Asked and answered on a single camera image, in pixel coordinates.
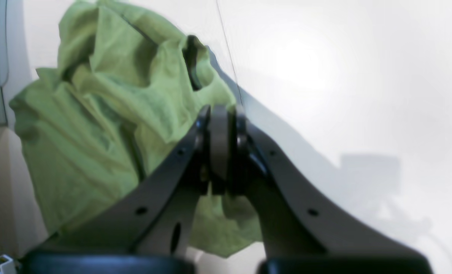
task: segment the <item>green fabric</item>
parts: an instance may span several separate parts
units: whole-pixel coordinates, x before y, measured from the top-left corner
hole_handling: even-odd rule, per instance
[[[37,69],[40,79],[10,102],[50,234],[67,233],[132,191],[202,106],[236,104],[207,48],[154,12],[76,2],[59,29],[57,68]],[[183,50],[197,51],[194,65]],[[191,246],[226,257],[260,240],[248,203],[201,198]]]

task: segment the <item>white plastic clip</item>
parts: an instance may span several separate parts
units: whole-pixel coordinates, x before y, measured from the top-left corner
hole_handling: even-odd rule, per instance
[[[0,274],[16,274],[16,266],[10,256],[0,256]]]

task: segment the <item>crumpled fabric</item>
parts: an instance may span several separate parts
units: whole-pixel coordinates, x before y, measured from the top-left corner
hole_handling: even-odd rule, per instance
[[[207,48],[150,10],[76,2],[59,31],[57,68],[37,69],[39,79],[10,102],[49,234],[72,231],[132,191],[201,107],[236,104]],[[203,196],[190,245],[228,257],[260,241],[242,199]]]

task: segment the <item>mounting hole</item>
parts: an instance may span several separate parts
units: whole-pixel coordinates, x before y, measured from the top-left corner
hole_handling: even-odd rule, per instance
[[[170,253],[173,254],[177,250],[177,246],[179,246],[179,240],[180,240],[180,223],[177,223],[175,225],[175,228],[173,229],[172,234],[172,241],[170,242]]]
[[[307,210],[307,212],[308,212],[311,216],[314,216],[314,217],[317,217],[317,216],[319,215],[319,212],[318,212],[317,210],[313,209],[313,208],[309,208],[309,209]]]
[[[136,215],[143,215],[148,211],[148,209],[146,207],[139,207],[136,209],[135,214]]]

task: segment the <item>white surface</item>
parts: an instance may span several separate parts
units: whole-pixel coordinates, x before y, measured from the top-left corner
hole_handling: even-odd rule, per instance
[[[8,255],[1,255],[0,260],[5,261],[0,263],[0,274],[16,274],[16,267],[14,260]]]
[[[0,254],[20,258],[46,237],[20,140],[0,127]]]
[[[188,248],[186,257],[196,263],[198,274],[254,274],[266,254],[262,243],[253,243],[227,260],[195,248]]]
[[[253,122],[337,204],[452,274],[452,0],[219,7]]]

